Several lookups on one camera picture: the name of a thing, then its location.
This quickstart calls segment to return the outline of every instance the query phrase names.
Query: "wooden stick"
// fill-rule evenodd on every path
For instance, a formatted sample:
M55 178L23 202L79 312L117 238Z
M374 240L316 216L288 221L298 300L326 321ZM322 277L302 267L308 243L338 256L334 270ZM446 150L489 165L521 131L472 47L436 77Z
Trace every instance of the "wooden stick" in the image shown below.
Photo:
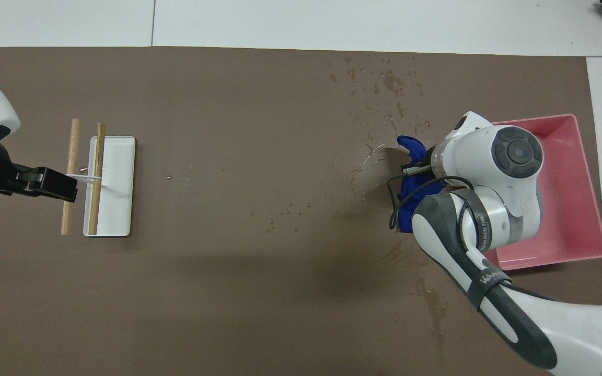
M78 157L78 136L80 134L80 119L71 119L71 136L69 138L69 160L66 163L66 173L76 173L76 159ZM62 207L62 230L60 234L71 233L71 213L74 203L64 202Z
M94 171L92 175L96 178L92 184L92 196L90 202L90 223L88 235L96 235L96 226L99 220L99 199L101 198L101 170L103 168L103 139L106 137L106 125L97 124L96 150L94 158Z

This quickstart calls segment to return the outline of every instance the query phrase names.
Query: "water stain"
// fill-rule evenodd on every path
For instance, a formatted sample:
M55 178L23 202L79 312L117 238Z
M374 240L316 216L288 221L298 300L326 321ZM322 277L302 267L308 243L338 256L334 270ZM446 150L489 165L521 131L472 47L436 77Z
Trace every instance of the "water stain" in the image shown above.
M445 348L445 331L441 329L443 319L447 316L447 302L442 303L440 296L433 290L428 290L422 278L416 282L418 293L424 297L427 309L432 321L432 334L435 338L435 348L438 354L438 362L442 363L443 350Z
M405 119L406 117L403 116L403 107L400 102L396 104L396 108L399 110L399 116L401 119Z
M385 84L387 90L394 93L395 96L399 96L402 90L400 86L403 85L403 80L395 76L394 72L391 69L388 69L385 72L385 79L383 80L383 84Z

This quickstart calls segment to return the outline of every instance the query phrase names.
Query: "brown board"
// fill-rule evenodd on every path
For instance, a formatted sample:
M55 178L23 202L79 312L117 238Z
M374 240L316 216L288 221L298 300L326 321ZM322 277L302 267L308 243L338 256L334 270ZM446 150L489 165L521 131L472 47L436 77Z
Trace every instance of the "brown board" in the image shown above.
M66 237L0 195L0 374L547 374L387 229L383 183L397 135L570 113L599 194L583 58L0 48L0 89L16 163L64 171L72 117L81 166L96 122L137 140L127 238L82 235L83 185ZM511 275L602 304L602 259Z

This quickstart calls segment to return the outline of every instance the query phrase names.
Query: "pink plastic bin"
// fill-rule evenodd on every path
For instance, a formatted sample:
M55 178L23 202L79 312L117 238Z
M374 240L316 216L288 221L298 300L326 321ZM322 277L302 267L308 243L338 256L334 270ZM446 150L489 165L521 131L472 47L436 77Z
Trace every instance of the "pink plastic bin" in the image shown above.
M544 211L533 238L491 250L487 259L511 271L602 257L602 221L575 116L495 123L501 124L520 126L542 144L545 160L538 186Z

